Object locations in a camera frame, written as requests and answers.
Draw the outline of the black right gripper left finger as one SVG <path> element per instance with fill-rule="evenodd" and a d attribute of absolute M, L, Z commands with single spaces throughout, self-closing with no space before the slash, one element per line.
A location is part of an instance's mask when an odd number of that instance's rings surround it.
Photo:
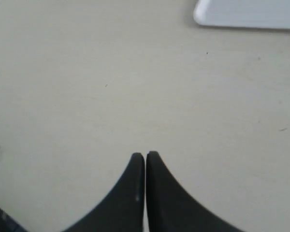
<path fill-rule="evenodd" d="M 142 232 L 145 204 L 145 160 L 133 153 L 105 198 L 67 232 Z"/>

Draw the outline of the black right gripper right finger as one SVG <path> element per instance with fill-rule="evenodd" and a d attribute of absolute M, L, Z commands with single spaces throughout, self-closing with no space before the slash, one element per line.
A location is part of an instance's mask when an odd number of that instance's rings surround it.
<path fill-rule="evenodd" d="M 241 231 L 190 196 L 157 151 L 146 157 L 146 207 L 151 232 Z"/>

